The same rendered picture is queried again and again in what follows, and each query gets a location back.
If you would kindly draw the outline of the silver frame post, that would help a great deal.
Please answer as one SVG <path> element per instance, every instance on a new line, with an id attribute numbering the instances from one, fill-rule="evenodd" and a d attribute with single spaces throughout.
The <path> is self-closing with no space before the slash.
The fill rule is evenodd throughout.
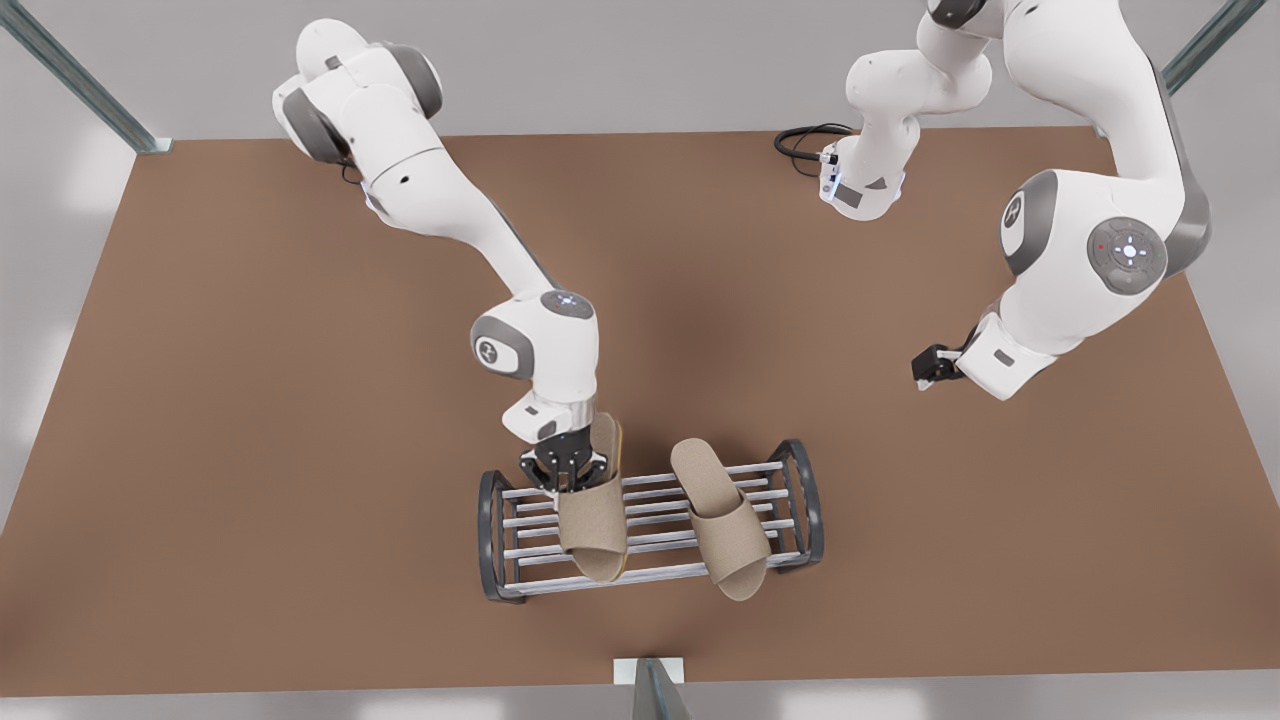
<path id="1" fill-rule="evenodd" d="M 138 155 L 170 152 L 172 138 L 152 135 L 19 0 L 0 0 L 0 27 Z"/>
<path id="2" fill-rule="evenodd" d="M 1239 32 L 1268 0 L 1226 0 L 1162 69 L 1172 96 Z"/>
<path id="3" fill-rule="evenodd" d="M 634 688 L 631 720 L 692 720 L 680 694 L 682 657 L 614 659 L 613 683 Z"/>

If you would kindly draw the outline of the beige slipper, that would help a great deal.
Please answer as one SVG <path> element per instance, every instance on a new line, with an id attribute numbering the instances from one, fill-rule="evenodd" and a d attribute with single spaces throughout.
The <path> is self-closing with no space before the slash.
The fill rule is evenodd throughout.
<path id="1" fill-rule="evenodd" d="M 771 543 L 753 503 L 704 439 L 678 442 L 671 465 L 690 503 L 690 521 L 713 584 L 745 601 L 762 587 Z"/>
<path id="2" fill-rule="evenodd" d="M 621 425 L 611 414 L 598 413 L 590 438 L 605 456 L 603 482 L 559 495 L 559 546 L 585 577 L 611 583 L 625 571 L 628 547 L 620 474 Z"/>

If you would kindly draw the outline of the metal shoe rack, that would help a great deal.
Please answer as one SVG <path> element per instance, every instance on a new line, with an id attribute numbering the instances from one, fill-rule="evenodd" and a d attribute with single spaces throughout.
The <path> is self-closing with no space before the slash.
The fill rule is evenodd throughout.
<path id="1" fill-rule="evenodd" d="M 728 466 L 735 486 L 751 502 L 778 573 L 817 565 L 826 555 L 820 496 L 809 454 L 800 439 L 785 439 L 764 462 Z M 687 496 L 672 471 L 622 479 L 628 525 L 628 565 L 617 585 L 708 574 L 698 552 Z M 483 593 L 493 602 L 593 589 L 559 546 L 553 498 L 520 488 L 498 470 L 486 471 L 477 497 L 477 556 Z"/>

